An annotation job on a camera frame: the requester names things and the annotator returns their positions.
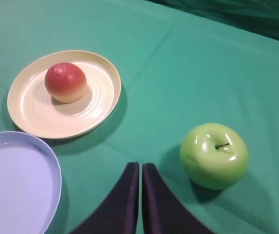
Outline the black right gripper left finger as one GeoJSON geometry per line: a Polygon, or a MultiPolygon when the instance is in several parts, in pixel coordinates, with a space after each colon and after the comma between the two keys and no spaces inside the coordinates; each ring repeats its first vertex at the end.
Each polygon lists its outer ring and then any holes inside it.
{"type": "Polygon", "coordinates": [[[140,166],[126,165],[120,179],[98,208],[73,234],[134,234],[139,206],[140,166]]]}

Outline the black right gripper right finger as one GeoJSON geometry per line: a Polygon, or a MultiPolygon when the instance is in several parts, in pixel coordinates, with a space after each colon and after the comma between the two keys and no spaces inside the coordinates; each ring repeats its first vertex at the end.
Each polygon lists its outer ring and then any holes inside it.
{"type": "Polygon", "coordinates": [[[211,234],[175,197],[155,164],[142,166],[142,219],[146,234],[211,234]]]}

